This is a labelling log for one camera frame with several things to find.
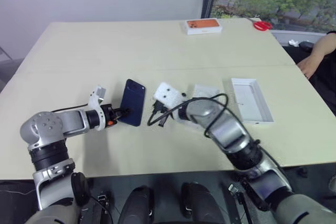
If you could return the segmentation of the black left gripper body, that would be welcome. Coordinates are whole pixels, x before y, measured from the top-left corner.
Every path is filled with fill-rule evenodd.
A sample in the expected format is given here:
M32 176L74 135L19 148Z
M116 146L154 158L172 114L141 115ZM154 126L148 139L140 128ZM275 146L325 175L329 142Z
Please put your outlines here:
M112 127L116 125L117 122L117 116L112 108L112 104L104 104L101 106L105 118L105 128Z

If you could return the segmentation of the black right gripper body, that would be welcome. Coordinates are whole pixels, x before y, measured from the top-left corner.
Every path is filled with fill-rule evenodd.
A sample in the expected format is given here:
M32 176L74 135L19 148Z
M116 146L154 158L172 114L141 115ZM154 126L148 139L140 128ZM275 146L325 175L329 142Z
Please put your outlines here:
M152 115L156 115L158 112L160 112L161 116L164 114L166 116L173 117L172 113L167 114L168 108L160 101L156 100L155 103L153 104L153 111Z

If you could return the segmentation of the person's bare hand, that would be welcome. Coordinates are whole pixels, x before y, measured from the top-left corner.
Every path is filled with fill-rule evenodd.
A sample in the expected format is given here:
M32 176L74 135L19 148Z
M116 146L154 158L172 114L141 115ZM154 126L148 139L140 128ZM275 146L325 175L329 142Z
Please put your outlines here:
M298 68L301 70L301 72L307 79L310 79L312 77L318 65L319 64L315 61L315 59L310 56L297 64Z

